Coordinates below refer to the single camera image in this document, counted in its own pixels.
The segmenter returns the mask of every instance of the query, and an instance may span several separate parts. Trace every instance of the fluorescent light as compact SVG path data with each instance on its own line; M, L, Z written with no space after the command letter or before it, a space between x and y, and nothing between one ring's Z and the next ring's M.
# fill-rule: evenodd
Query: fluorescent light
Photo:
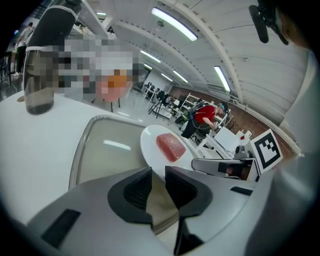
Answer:
M121 114L121 115L125 115L127 117L130 117L130 115L128 115L128 114L125 114L125 113L122 113L122 112L118 112L118 113Z
M147 64L144 64L145 67L147 67L148 69L152 70L152 67L148 66Z
M226 91L230 92L230 88L229 88L229 85L228 85L228 82L224 76L224 73L222 73L222 70L219 66L215 66L214 67L215 71L217 72L218 76L220 77L220 80L225 88Z
M170 82L172 82L172 79L170 79L169 77L167 77L165 74L162 74L162 73L161 73L161 75L162 75L163 77L165 77L166 79L168 79Z
M105 139L105 140L103 141L103 144L115 146L115 147L118 147L118 148L122 148L122 149L124 149L124 150L131 150L131 147L130 147L130 146L125 145L125 144L122 144L122 143L118 143L118 142L115 142L115 141L112 141L112 140L107 140L107 139Z
M178 72L176 72L175 70L173 71L173 73L175 73L178 77L180 77L183 81L185 81L186 83L188 83L188 81L182 76L180 75Z
M151 54L149 54L149 53L147 53L147 52L145 52L145 51L143 51L143 50L141 50L140 52L141 52L142 54L144 54L144 55L147 55L149 58L155 60L155 61L158 62L158 63L161 62L161 61L158 60L156 57L153 57Z
M191 41L197 40L197 36L191 32L189 28L187 28L185 25L183 25L180 21L176 20L174 17L170 16L169 14L165 13L164 11L153 8L151 13L164 21L170 23L172 26L174 26L177 30L181 31L183 34L185 34Z

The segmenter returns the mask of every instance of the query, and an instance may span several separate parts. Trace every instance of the raw meat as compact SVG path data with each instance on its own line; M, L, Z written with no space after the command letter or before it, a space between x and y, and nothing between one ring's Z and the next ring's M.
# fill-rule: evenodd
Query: raw meat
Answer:
M177 161L186 152L185 146L172 133L157 136L156 144L170 162Z

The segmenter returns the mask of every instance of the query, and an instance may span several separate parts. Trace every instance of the white ceiling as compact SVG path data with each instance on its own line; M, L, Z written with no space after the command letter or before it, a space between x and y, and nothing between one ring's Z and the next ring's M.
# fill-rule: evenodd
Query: white ceiling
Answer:
M231 93L236 97L241 93L243 104L277 125L297 98L307 69L308 53L294 45L282 44L272 31L269 31L269 43L260 42L248 10L250 5L257 5L257 0L88 2L95 12L108 15L108 7L113 5L111 15L115 19L112 28L117 38L159 58L161 63L141 55L142 62L164 73L179 86L210 94L208 84L211 84L223 91L222 82L214 70L214 66L221 66L228 77ZM151 14L153 7L180 20L198 39L190 41L165 21L164 27L159 29L157 21L161 19ZM218 38L227 60L213 45L212 37ZM173 70L189 83L180 80Z

